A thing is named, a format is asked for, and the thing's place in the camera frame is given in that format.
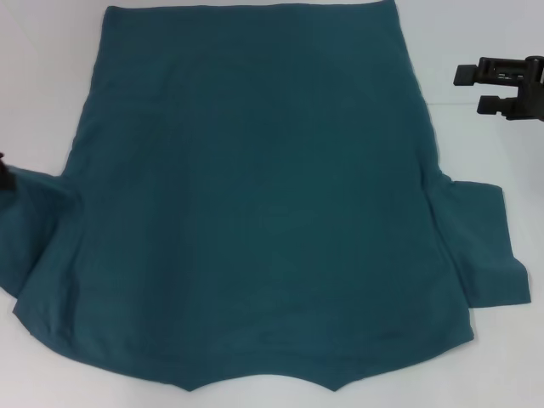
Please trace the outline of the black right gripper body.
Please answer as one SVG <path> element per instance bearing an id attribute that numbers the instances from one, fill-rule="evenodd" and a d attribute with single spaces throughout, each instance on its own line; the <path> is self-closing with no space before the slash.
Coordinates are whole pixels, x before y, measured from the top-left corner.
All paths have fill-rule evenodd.
<path id="1" fill-rule="evenodd" d="M 516 114 L 519 120 L 543 121 L 543 57 L 525 59 L 523 79 L 518 86 Z"/>

